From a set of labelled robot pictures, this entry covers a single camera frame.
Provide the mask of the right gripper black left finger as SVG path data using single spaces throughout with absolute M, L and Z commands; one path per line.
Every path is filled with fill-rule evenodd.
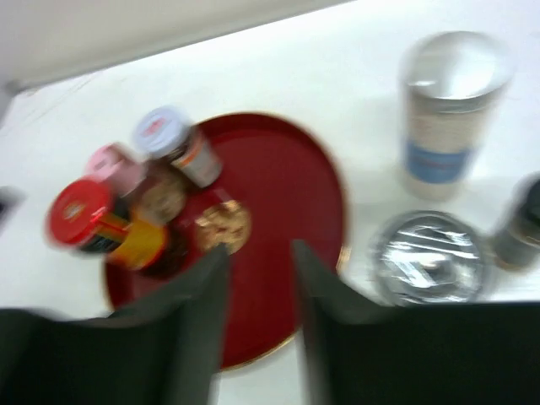
M 221 365 L 229 256 L 217 246 L 106 317 L 1 312 L 4 404 L 205 404 Z

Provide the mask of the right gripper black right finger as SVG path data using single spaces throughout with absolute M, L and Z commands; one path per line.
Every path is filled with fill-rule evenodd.
M 314 404 L 536 404 L 539 306 L 384 306 L 292 244 Z

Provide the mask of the clear dome cap bottle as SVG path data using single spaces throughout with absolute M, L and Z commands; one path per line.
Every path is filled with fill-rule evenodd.
M 468 303 L 492 283 L 493 258 L 470 225 L 441 211 L 390 219 L 373 240 L 372 273 L 393 305 Z

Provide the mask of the small black cap spice bottle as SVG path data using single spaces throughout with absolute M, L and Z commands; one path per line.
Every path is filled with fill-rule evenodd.
M 517 193 L 490 242 L 497 266 L 505 270 L 523 271 L 539 258 L 539 174 Z

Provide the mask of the red cap sauce jar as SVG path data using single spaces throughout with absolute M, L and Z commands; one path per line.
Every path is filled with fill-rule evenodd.
M 46 216 L 46 231 L 59 246 L 104 255 L 132 272 L 165 258 L 171 242 L 163 225 L 151 224 L 108 185 L 87 176 L 57 195 Z

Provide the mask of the pink cap spice bottle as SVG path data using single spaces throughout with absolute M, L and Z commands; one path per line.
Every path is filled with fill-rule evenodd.
M 186 205 L 185 187 L 179 177 L 153 161 L 140 161 L 120 143 L 97 149 L 85 174 L 107 184 L 154 224 L 168 224 Z

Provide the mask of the dark jar white lid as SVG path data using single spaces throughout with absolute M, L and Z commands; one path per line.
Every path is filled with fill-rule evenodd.
M 136 125 L 133 139 L 149 158 L 165 162 L 199 188 L 211 186 L 223 171 L 207 136 L 176 108 L 151 110 Z

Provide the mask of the tall blue label salt bottle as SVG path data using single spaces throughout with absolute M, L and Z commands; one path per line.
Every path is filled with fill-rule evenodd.
M 513 73 L 508 47 L 484 33 L 448 31 L 411 49 L 402 68 L 403 169 L 413 194 L 456 194 Z

